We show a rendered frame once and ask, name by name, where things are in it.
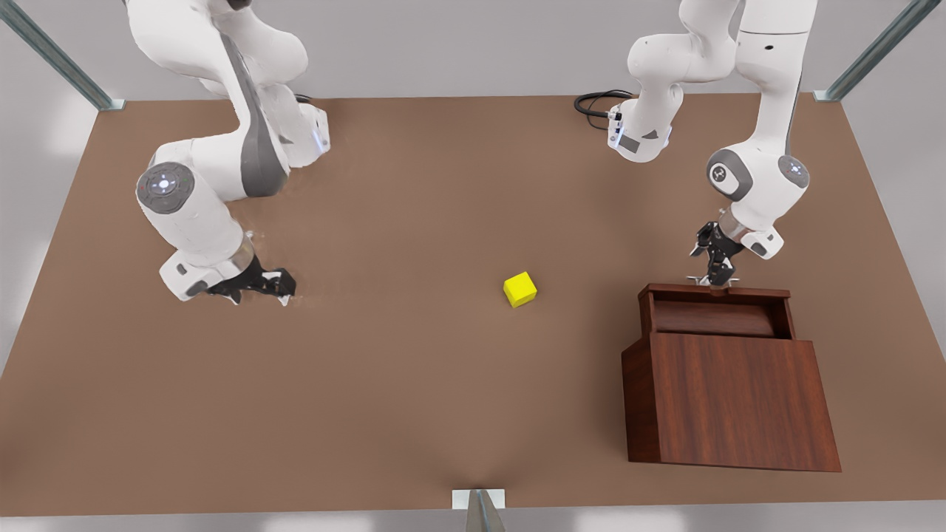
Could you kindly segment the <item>dark wooden drawer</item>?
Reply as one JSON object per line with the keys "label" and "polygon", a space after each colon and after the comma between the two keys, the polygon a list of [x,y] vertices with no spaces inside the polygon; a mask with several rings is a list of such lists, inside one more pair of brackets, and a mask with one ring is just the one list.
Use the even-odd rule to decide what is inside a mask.
{"label": "dark wooden drawer", "polygon": [[639,293],[642,333],[795,338],[787,290],[648,284]]}

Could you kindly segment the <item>yellow cube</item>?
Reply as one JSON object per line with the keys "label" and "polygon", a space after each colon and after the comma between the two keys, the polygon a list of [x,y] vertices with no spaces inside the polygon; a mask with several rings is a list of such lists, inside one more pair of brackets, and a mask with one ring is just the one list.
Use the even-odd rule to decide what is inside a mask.
{"label": "yellow cube", "polygon": [[503,282],[503,292],[512,307],[524,305],[537,296],[537,287],[528,272],[518,273]]}

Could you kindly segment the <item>dark wooden cabinet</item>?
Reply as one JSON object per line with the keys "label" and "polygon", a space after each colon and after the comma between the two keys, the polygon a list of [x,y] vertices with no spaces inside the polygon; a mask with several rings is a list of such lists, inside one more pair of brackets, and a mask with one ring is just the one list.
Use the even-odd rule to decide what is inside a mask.
{"label": "dark wooden cabinet", "polygon": [[654,332],[622,377],[629,461],[841,471],[811,341]]}

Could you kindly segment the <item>silver frame post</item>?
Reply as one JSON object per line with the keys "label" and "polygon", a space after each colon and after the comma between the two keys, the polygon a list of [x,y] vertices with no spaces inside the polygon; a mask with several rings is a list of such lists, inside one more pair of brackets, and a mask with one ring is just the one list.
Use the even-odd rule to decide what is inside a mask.
{"label": "silver frame post", "polygon": [[30,45],[45,63],[50,65],[89,101],[99,112],[123,110],[125,100],[111,98],[95,83],[20,7],[14,0],[0,0],[2,20],[24,43]]}
{"label": "silver frame post", "polygon": [[505,489],[454,489],[452,508],[466,511],[464,532],[506,532],[499,513],[506,508]]}
{"label": "silver frame post", "polygon": [[849,64],[847,69],[827,89],[813,91],[814,100],[818,102],[842,101],[940,3],[942,3],[942,0],[910,0],[908,6],[896,15],[896,18]]}

